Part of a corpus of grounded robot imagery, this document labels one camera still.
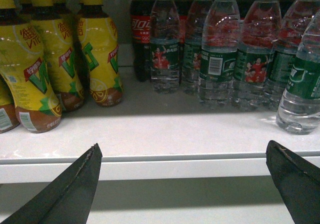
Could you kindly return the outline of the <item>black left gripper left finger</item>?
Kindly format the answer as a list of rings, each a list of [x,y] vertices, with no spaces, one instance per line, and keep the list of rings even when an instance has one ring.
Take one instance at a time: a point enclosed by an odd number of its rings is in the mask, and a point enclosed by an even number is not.
[[[85,224],[102,163],[96,143],[3,224]]]

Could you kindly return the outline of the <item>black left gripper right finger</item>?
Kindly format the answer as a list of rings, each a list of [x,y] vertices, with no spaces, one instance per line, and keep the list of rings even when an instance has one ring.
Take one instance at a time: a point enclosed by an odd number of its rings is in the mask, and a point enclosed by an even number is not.
[[[320,168],[271,140],[266,165],[292,220],[296,224],[320,222]]]

